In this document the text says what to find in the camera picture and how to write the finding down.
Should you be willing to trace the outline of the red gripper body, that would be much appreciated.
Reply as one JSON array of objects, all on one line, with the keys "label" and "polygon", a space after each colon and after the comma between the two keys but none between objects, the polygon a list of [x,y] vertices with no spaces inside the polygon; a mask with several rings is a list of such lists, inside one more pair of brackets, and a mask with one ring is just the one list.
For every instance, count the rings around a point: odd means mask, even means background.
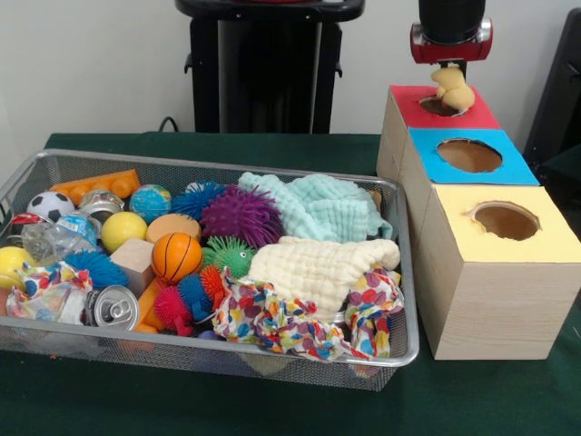
[{"label": "red gripper body", "polygon": [[459,44],[443,45],[429,40],[420,22],[410,29],[410,51],[416,64],[444,64],[476,62],[487,59],[493,42],[493,25],[484,18],[476,34]]}]

